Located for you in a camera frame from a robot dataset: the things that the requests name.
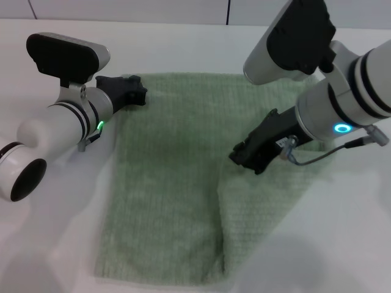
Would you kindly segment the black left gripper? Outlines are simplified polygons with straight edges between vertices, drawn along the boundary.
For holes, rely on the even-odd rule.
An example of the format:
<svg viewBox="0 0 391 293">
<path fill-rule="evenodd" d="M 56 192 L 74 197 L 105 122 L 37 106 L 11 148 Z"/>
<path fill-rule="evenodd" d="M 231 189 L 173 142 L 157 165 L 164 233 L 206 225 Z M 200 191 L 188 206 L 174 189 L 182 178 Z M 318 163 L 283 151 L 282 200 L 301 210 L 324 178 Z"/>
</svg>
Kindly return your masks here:
<svg viewBox="0 0 391 293">
<path fill-rule="evenodd" d="M 148 90 L 141 88 L 133 92 L 134 86 L 138 87 L 141 84 L 140 76 L 131 75 L 128 78 L 97 76 L 95 80 L 97 88 L 104 91 L 111 100 L 113 113 L 131 104 L 137 106 L 146 105 Z"/>
</svg>

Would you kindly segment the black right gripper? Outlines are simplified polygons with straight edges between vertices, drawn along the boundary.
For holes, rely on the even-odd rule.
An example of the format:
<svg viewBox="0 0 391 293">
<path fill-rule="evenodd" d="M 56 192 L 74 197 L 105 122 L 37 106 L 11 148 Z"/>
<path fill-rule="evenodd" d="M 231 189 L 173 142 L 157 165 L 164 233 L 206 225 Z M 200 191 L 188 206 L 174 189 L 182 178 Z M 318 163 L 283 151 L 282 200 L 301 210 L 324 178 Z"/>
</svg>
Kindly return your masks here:
<svg viewBox="0 0 391 293">
<path fill-rule="evenodd" d="M 262 174 L 282 150 L 277 142 L 289 136 L 297 137 L 298 146 L 313 140 L 299 125 L 294 107 L 281 114 L 273 109 L 248 135 L 245 143 L 237 144 L 228 157 L 236 165 L 253 170 L 256 175 Z"/>
</svg>

